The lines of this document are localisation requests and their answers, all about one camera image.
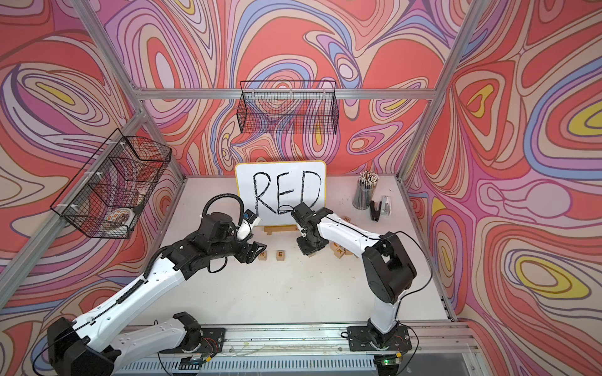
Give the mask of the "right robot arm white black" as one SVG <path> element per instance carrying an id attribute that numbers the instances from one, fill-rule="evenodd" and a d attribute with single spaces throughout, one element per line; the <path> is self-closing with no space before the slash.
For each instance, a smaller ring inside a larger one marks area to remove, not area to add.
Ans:
<path id="1" fill-rule="evenodd" d="M 363 262 L 367 285 L 375 300 L 366 324 L 349 326 L 341 333 L 350 351 L 394 351 L 398 356 L 410 351 L 409 326 L 398 319 L 401 302 L 428 287 L 434 272 L 429 269 L 426 283 L 412 290 L 418 271 L 399 238 L 409 235 L 402 230 L 381 235 L 369 232 L 343 220 L 329 208 L 314 211 L 304 203 L 292 207 L 291 216 L 300 231 L 296 242 L 304 255 L 313 255 L 332 244 Z"/>

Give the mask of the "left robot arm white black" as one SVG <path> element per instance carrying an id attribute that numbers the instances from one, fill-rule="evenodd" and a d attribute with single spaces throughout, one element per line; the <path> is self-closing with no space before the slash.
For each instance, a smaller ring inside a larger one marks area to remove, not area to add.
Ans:
<path id="1" fill-rule="evenodd" d="M 237 219 L 209 211 L 213 203 L 228 197 L 238 202 Z M 198 271 L 209 270 L 213 260 L 233 257 L 242 264 L 254 262 L 266 249 L 265 244 L 252 240 L 259 223 L 260 217 L 247 209 L 238 195 L 212 197 L 202 210 L 199 228 L 158 249 L 138 278 L 77 318 L 61 317 L 50 325 L 43 349 L 50 366 L 59 375 L 112 375 L 165 350 L 195 353 L 208 346 L 214 356 L 219 346 L 205 337 L 202 326 L 187 312 L 138 331 L 123 330 L 163 295 Z"/>

